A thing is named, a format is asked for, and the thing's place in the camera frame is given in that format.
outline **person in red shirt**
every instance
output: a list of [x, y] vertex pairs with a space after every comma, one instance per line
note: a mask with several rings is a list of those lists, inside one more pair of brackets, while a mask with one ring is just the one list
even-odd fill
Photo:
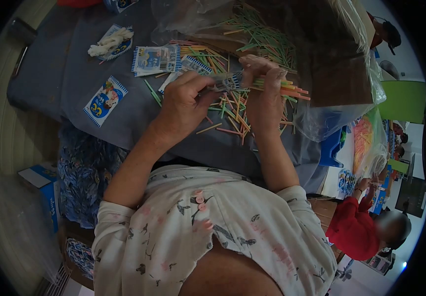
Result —
[[384, 20], [384, 22], [381, 24], [380, 22], [376, 21], [376, 18], [369, 12], [368, 16], [373, 22], [374, 29], [376, 30], [370, 48], [374, 49], [384, 40], [387, 42], [389, 49], [395, 56], [394, 48], [401, 45], [401, 34], [399, 34], [399, 31], [397, 31], [397, 29], [387, 20]]
[[[335, 210], [326, 232], [330, 243], [354, 260], [368, 260], [384, 248], [397, 249], [410, 233], [409, 218], [398, 211], [385, 212], [375, 221], [368, 209], [373, 205], [377, 175], [363, 179]], [[369, 186], [369, 193], [358, 204], [361, 193]]]

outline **blue box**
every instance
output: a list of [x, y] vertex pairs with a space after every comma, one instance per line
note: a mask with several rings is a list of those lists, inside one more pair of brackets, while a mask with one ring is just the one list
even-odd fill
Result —
[[53, 232], [58, 231], [58, 223], [61, 221], [58, 210], [58, 199], [60, 196], [60, 184], [57, 181], [57, 166], [52, 163], [41, 163], [28, 169], [21, 170], [18, 174], [27, 182], [38, 188], [45, 200], [44, 209], [49, 213]]

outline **hand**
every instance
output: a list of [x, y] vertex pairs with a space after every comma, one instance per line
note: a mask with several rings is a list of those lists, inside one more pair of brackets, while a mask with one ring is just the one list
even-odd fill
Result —
[[150, 129], [173, 146], [185, 139], [206, 117], [208, 107], [220, 92], [207, 92], [197, 98], [206, 86], [213, 86], [214, 79], [188, 71], [165, 87], [164, 102]]
[[359, 182], [359, 185], [358, 185], [358, 189], [359, 190], [361, 190], [361, 192], [364, 192], [368, 187], [369, 187], [369, 184], [370, 184], [370, 182], [371, 182], [371, 179], [370, 178], [363, 178], [360, 182]]
[[254, 79], [266, 75], [264, 91], [251, 90], [248, 96], [246, 112], [256, 136], [280, 136], [279, 123], [284, 111], [280, 96], [280, 81], [284, 80], [287, 70], [278, 64], [255, 55], [240, 58], [244, 67], [242, 87], [252, 86]]

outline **red shirt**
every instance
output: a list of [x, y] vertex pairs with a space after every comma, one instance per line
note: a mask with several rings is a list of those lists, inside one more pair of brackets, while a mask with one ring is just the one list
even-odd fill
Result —
[[326, 233], [330, 242], [354, 260], [368, 260], [379, 251], [380, 240], [368, 214], [371, 205], [366, 198], [360, 205], [354, 197], [345, 198], [336, 207]]
[[[369, 12], [367, 12], [367, 13], [368, 13], [369, 18], [371, 19], [371, 22], [373, 22], [374, 16], [372, 16]], [[382, 41], [383, 41], [383, 39], [378, 34], [374, 33], [373, 41], [371, 41], [370, 48], [371, 49], [375, 48], [376, 46], [380, 45], [382, 43]]]

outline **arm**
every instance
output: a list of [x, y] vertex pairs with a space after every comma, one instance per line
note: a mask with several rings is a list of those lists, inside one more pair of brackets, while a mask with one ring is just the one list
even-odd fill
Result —
[[299, 185], [297, 172], [282, 145], [278, 130], [284, 108], [279, 93], [280, 81], [285, 79], [287, 71], [276, 63], [254, 55], [241, 57], [240, 62], [245, 68], [244, 87], [252, 85], [259, 75], [266, 75], [264, 91], [251, 90], [246, 109], [261, 157], [264, 180], [269, 190], [275, 193]]
[[[363, 199], [359, 203], [358, 212], [361, 212], [361, 213], [366, 212], [373, 205], [372, 200], [373, 200], [374, 194], [376, 192], [376, 186], [373, 183], [377, 183], [377, 182], [379, 182], [378, 177], [377, 177], [376, 174], [373, 174], [372, 180], [365, 178], [365, 179], [361, 180], [361, 182], [359, 183], [358, 188], [361, 191], [366, 190], [366, 188], [369, 186], [369, 192], [365, 197], [363, 197]], [[356, 194], [356, 192], [360, 192], [360, 191], [355, 190], [353, 192], [353, 196]]]
[[153, 164], [171, 147], [187, 137], [205, 118], [211, 102], [220, 93], [196, 98], [210, 77], [190, 71], [165, 88], [164, 104], [139, 142], [111, 180], [103, 199], [130, 208], [139, 206]]

